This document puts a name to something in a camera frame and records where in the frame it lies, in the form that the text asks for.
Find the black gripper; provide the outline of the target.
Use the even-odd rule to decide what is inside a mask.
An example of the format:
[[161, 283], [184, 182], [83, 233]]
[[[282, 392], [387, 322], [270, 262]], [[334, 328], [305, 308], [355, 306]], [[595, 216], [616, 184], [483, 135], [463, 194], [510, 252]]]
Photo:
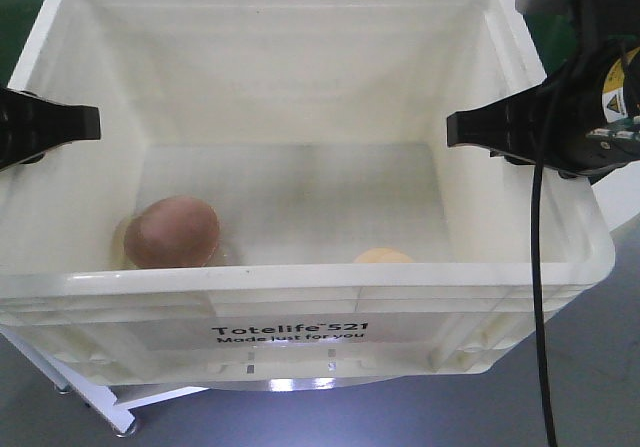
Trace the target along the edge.
[[536, 87], [446, 119], [448, 147], [600, 180], [639, 160], [639, 43], [581, 50]]

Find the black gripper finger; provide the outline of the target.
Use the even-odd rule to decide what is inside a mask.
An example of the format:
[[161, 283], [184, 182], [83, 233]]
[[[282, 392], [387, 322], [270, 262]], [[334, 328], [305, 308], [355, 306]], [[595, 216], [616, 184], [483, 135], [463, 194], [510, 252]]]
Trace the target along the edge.
[[47, 152], [101, 139], [97, 107], [67, 105], [1, 88], [1, 170], [39, 162]]

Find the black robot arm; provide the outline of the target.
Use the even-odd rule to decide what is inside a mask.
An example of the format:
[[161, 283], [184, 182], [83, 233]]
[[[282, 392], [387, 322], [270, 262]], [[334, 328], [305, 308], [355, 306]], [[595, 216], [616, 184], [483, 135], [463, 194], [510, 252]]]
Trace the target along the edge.
[[639, 158], [639, 0], [565, 0], [577, 47], [541, 84], [447, 119], [447, 144], [597, 177]]

